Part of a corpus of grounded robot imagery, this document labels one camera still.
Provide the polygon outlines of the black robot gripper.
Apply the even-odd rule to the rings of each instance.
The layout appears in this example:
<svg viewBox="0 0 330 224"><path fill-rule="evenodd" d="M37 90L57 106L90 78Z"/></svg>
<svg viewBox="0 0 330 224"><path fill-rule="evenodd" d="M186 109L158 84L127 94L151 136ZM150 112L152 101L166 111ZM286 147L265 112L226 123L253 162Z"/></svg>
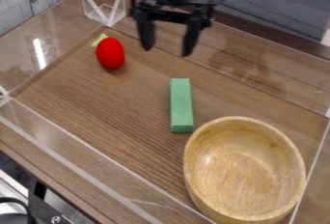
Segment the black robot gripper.
<svg viewBox="0 0 330 224"><path fill-rule="evenodd" d="M202 22L211 20L214 6L207 0L130 0L130 15L136 21L143 48L150 50L155 45L155 20L187 22L182 56L190 56L198 43Z"/></svg>

